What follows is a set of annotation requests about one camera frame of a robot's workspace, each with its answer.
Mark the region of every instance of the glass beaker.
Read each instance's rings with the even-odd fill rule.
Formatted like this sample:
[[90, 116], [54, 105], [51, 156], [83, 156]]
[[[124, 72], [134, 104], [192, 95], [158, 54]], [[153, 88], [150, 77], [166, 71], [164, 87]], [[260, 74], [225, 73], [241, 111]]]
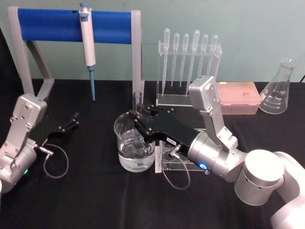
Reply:
[[288, 106], [289, 82], [296, 61], [291, 58], [283, 58], [275, 77], [260, 93], [261, 104], [259, 108], [269, 114], [283, 113]]
[[[142, 103], [142, 94], [133, 94], [133, 108]], [[117, 136], [120, 164], [130, 172], [143, 172], [154, 162], [155, 142], [144, 142], [143, 136], [134, 127], [134, 120], [129, 112], [119, 116], [114, 122], [114, 132]]]

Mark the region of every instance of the erlenmeyer flask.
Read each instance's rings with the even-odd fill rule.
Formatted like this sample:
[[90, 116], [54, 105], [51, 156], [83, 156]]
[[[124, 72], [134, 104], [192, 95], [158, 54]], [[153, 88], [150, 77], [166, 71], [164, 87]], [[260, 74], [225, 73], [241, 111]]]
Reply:
[[283, 58], [275, 77], [260, 93], [261, 104], [259, 108], [269, 114], [280, 114], [287, 109], [289, 82], [296, 61], [291, 58]]

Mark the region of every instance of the light blue wall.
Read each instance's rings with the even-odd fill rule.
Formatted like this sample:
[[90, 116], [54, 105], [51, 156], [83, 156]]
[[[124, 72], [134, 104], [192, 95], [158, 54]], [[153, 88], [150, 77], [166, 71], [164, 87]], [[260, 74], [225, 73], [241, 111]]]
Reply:
[[[94, 10], [142, 12], [144, 77], [155, 80], [163, 30], [217, 34], [222, 45], [218, 81], [270, 81], [283, 57], [300, 59], [291, 81], [305, 74], [304, 0], [90, 0]], [[7, 7], [78, 9], [77, 0], [2, 0], [0, 27], [15, 59]], [[56, 79], [88, 79], [81, 43], [39, 42]], [[96, 44], [99, 80], [131, 80], [131, 47]], [[33, 78], [40, 73], [30, 58]]]

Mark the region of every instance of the blue indicator light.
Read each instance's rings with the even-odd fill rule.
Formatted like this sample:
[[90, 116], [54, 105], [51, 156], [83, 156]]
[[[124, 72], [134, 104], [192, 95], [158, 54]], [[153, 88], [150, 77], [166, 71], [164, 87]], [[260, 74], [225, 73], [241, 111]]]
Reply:
[[200, 167], [200, 168], [202, 168], [202, 169], [204, 169], [204, 170], [206, 170], [206, 169], [207, 169], [206, 165], [205, 165], [205, 164], [202, 164], [202, 163], [201, 163], [201, 164], [199, 164], [199, 167]]

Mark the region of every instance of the black tablecloth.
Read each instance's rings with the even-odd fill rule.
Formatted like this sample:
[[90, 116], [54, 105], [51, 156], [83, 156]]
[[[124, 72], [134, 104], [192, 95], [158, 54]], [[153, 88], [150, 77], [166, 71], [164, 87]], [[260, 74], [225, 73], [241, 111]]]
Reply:
[[[258, 91], [264, 83], [256, 84]], [[115, 119], [130, 108], [131, 82], [96, 81], [95, 104], [88, 81], [56, 80], [47, 114], [65, 120], [80, 112], [79, 128], [61, 146], [70, 159], [68, 174], [59, 180], [45, 176], [38, 159], [8, 194], [2, 195], [1, 229], [261, 229], [284, 204], [277, 193], [260, 207], [239, 200], [234, 184], [202, 172], [191, 172], [191, 186], [173, 189], [154, 168], [125, 171], [118, 160]], [[0, 92], [0, 139], [6, 138], [20, 92]], [[145, 104], [155, 103], [155, 82], [145, 83]], [[305, 84], [291, 83], [288, 109], [279, 115], [225, 115], [226, 126], [239, 140], [239, 149], [284, 151], [305, 166]], [[192, 108], [177, 108], [177, 118], [203, 126]], [[184, 172], [170, 172], [178, 184]]]

